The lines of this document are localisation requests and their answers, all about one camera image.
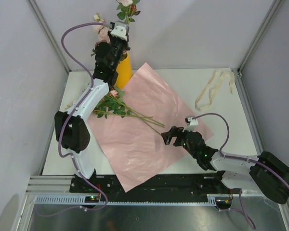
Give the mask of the light pink rose stem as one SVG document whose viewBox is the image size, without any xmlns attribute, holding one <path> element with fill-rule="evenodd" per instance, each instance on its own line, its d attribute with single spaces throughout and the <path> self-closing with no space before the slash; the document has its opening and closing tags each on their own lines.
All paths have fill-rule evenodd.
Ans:
<svg viewBox="0 0 289 231">
<path fill-rule="evenodd" d="M 110 43 L 110 37 L 108 35 L 109 28 L 105 26 L 106 21 L 101 18 L 99 13 L 96 13 L 93 16 L 94 22 L 101 23 L 100 25 L 93 25 L 92 29 L 94 32 L 98 35 L 99 41 L 96 42 L 95 47 L 100 43 L 100 42 L 107 42 Z"/>
</svg>

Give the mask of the purple pink wrapping paper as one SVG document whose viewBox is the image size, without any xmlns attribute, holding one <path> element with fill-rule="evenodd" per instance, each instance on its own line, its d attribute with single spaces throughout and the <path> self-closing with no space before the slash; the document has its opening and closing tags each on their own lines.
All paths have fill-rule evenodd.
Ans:
<svg viewBox="0 0 289 231">
<path fill-rule="evenodd" d="M 200 173 L 202 169 L 182 147 L 165 145 L 161 133 L 185 126 L 195 114 L 193 97 L 200 81 L 192 69 L 153 70 L 144 64 L 124 87 L 127 106 L 152 117 L 163 127 L 134 117 L 91 116 L 91 161 L 99 175 L 115 174 L 125 191 L 156 174 Z"/>
</svg>

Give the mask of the pink artificial flower bunch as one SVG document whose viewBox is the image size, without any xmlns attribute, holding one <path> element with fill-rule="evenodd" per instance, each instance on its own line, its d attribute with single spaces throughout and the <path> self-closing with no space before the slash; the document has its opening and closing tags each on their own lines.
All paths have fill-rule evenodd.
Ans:
<svg viewBox="0 0 289 231">
<path fill-rule="evenodd" d="M 124 95 L 125 92 L 123 90 L 114 86 L 111 91 L 100 100 L 91 114 L 97 118 L 105 117 L 106 119 L 113 115 L 121 118 L 137 118 L 149 126 L 154 132 L 160 134 L 153 126 L 165 128 L 165 125 L 155 120 L 152 116 L 144 115 L 127 106 L 123 101 Z"/>
</svg>

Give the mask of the cream ribbon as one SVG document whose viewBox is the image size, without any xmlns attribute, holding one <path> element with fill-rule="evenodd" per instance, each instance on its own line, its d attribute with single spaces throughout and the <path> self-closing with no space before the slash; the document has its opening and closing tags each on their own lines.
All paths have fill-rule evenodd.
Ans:
<svg viewBox="0 0 289 231">
<path fill-rule="evenodd" d="M 219 91 L 222 87 L 222 84 L 229 79 L 229 92 L 233 94 L 234 86 L 235 86 L 235 75 L 232 71 L 223 71 L 221 69 L 215 70 L 208 80 L 206 86 L 200 92 L 195 100 L 195 109 L 198 111 L 208 110 L 215 99 L 215 97 L 219 94 Z M 200 101 L 208 94 L 208 101 L 205 104 L 201 104 Z"/>
</svg>

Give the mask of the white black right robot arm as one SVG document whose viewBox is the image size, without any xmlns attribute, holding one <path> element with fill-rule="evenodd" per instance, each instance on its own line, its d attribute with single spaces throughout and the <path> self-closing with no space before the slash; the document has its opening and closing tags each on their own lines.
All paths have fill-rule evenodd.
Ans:
<svg viewBox="0 0 289 231">
<path fill-rule="evenodd" d="M 161 134 L 166 145 L 183 147 L 203 170 L 222 172 L 212 181 L 213 189 L 224 193 L 228 189 L 261 192 L 278 204 L 289 198 L 289 167 L 270 152 L 242 156 L 209 147 L 202 135 L 188 128 L 171 127 Z"/>
</svg>

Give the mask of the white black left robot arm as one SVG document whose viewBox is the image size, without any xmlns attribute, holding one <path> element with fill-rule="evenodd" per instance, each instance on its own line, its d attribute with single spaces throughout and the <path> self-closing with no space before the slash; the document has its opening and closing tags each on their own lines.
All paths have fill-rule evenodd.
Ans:
<svg viewBox="0 0 289 231">
<path fill-rule="evenodd" d="M 71 157 L 77 174 L 83 177 L 80 187 L 90 193 L 96 189 L 94 173 L 88 145 L 90 132 L 88 119 L 101 99 L 106 96 L 118 78 L 117 66 L 124 51 L 129 50 L 128 36 L 110 36 L 110 42 L 100 42 L 96 46 L 95 69 L 89 74 L 91 83 L 80 98 L 65 112 L 55 114 L 55 133 L 58 153 L 62 158 Z"/>
</svg>

